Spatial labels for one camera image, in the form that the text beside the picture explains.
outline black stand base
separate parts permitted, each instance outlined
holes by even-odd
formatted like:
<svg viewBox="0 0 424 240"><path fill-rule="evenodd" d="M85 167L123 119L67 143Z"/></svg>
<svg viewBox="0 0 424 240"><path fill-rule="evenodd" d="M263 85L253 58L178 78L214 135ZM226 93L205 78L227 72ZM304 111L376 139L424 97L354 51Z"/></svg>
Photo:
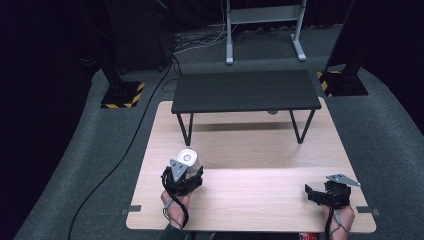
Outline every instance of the black stand base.
<svg viewBox="0 0 424 240"><path fill-rule="evenodd" d="M102 108L130 108L135 107L141 98L144 83L123 82L119 88L109 86L102 100Z"/></svg>
<svg viewBox="0 0 424 240"><path fill-rule="evenodd" d="M317 76L327 97L368 95L358 76L343 72L318 72Z"/></svg>

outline table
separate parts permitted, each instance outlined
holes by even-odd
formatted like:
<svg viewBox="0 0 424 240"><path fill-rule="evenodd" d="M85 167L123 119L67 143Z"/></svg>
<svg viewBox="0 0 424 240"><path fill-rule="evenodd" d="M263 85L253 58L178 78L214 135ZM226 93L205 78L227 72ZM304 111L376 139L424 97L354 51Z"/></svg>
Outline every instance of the table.
<svg viewBox="0 0 424 240"><path fill-rule="evenodd" d="M302 28L303 16L305 15L306 0L301 0L298 5L276 6L263 8L231 9L230 0L227 0L227 57L226 64L232 65L233 41L231 38L232 24L297 21L296 30L291 34L294 49L299 61L306 61L306 56L299 42L300 30Z"/></svg>
<svg viewBox="0 0 424 240"><path fill-rule="evenodd" d="M267 112L199 113L190 148L204 166L203 185L192 195L188 231L323 232L320 206L307 200L305 184L324 189L325 176L343 173L358 180L323 99L308 139L293 141L290 114ZM171 113L172 102L158 106L127 217L130 229L163 230L161 174L186 148ZM306 111L294 111L299 128ZM356 213L353 233L370 233L376 224L360 188L352 187Z"/></svg>
<svg viewBox="0 0 424 240"><path fill-rule="evenodd" d="M172 113L187 146L194 113L288 110L298 143L305 139L315 110L321 104L306 70L183 75L178 79ZM294 110L310 110L300 136ZM188 132L181 114L190 114Z"/></svg>

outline black tabletop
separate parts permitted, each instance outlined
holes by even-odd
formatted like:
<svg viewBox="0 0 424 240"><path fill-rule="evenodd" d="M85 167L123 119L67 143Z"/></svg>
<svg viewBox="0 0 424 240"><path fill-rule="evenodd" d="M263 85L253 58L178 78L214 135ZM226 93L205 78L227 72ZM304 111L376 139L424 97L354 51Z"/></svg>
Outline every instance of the black tabletop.
<svg viewBox="0 0 424 240"><path fill-rule="evenodd" d="M172 113L320 109L306 70L182 75Z"/></svg>

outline gray carpet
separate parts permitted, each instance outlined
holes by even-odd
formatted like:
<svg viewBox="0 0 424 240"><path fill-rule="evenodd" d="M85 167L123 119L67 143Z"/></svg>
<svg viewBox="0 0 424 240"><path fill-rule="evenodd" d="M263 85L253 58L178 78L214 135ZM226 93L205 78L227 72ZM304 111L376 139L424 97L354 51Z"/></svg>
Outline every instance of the gray carpet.
<svg viewBox="0 0 424 240"><path fill-rule="evenodd" d="M340 27L303 30L300 40L307 61L302 63L289 41L290 30L235 43L233 66L225 65L225 41L176 57L184 74L307 69L317 93L327 103L369 205L381 213L375 217L375 233L352 234L350 239L421 239L424 137L388 88L363 69L359 77L368 96L324 96L316 72L323 70L339 31ZM108 82L102 72L94 76L72 142L16 239L66 239L78 207L120 162L141 120L120 166L81 209L72 239L158 239L160 231L128 229L121 211L130 205L157 106L173 98L173 79L178 75L171 69L146 109L165 73L124 75L124 81L145 82L146 87L135 108L114 110L100 109ZM198 233L196 239L208 239L209 234Z"/></svg>

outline sleeve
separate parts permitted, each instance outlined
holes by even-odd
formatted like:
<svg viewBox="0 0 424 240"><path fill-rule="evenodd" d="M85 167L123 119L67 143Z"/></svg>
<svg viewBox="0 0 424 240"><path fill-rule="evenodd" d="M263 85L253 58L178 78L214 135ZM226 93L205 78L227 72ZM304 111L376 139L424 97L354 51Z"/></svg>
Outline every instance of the sleeve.
<svg viewBox="0 0 424 240"><path fill-rule="evenodd" d="M175 228L172 225L166 226L159 240L189 240L189 236L183 230Z"/></svg>

